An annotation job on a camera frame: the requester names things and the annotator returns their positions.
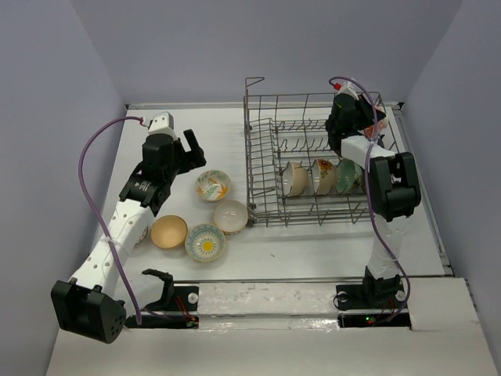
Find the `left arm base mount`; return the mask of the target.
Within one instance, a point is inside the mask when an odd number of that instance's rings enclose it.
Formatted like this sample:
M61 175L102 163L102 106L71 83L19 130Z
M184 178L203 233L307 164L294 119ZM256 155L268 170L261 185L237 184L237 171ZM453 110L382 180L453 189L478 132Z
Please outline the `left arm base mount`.
M145 269L131 282L142 309L142 323L137 324L134 308L127 309L125 326L129 329L197 329L200 288L178 284L167 272Z

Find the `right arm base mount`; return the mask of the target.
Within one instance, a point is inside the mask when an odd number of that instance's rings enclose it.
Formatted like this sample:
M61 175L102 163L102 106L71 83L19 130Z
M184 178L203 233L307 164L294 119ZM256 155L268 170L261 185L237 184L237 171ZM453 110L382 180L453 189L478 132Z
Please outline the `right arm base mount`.
M371 291L360 284L336 286L333 306L338 311L340 328L407 327L411 319L406 305L405 288L385 286L382 291Z

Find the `small patterned bowl under arm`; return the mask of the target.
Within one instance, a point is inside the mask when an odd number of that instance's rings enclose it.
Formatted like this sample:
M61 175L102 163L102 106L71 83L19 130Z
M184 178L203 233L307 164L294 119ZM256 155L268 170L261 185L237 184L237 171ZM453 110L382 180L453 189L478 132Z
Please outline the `small patterned bowl under arm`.
M139 237L138 237L137 241L135 242L135 246L137 246L138 244L140 244L140 243L144 240L144 238L146 237L146 235L148 234L148 232L149 232L149 227L147 226L147 227L145 227L145 228L144 228L144 230L140 233L140 235L139 235Z

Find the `plain white bowl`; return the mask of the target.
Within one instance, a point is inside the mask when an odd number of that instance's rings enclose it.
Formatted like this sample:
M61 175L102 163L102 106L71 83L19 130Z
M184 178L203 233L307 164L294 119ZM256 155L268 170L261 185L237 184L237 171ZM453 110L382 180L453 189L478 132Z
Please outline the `plain white bowl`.
M326 159L316 158L312 165L312 179L314 194L327 195L337 183L337 168Z

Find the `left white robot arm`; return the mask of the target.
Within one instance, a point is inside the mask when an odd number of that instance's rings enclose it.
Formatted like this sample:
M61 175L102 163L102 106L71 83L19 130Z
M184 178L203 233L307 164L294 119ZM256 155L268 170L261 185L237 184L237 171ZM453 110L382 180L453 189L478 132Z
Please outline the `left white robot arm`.
M103 235L71 278L54 284L51 299L61 330L110 344L128 317L142 323L145 304L124 264L169 198L175 177L206 164L194 132L183 134L189 150L170 133L146 137L142 160L122 188Z

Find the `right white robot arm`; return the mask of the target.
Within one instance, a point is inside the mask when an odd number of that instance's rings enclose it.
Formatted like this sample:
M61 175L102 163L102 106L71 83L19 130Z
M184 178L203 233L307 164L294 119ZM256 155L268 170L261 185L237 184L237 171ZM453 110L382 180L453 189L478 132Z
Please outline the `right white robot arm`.
M325 123L330 148L364 174L369 218L375 239L360 284L337 286L334 299L341 311L379 309L396 302L405 274L398 260L404 230L421 202L414 156L396 153L368 139L364 131L385 120L383 111L362 95L339 92Z

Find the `leaf and flower pattern bowl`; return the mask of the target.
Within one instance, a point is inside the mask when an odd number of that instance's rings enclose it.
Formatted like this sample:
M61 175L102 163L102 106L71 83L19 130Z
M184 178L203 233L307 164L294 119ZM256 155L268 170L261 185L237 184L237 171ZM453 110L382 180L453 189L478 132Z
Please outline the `leaf and flower pattern bowl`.
M220 170L208 170L195 182L196 195L204 201L214 202L225 198L231 188L231 179Z

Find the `mint green bowl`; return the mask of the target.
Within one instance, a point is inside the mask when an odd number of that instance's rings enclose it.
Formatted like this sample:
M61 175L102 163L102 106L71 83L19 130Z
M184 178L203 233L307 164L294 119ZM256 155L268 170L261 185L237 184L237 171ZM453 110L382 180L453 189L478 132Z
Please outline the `mint green bowl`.
M363 170L354 161L341 159L337 165L335 189L339 194L348 194L356 190L363 181Z

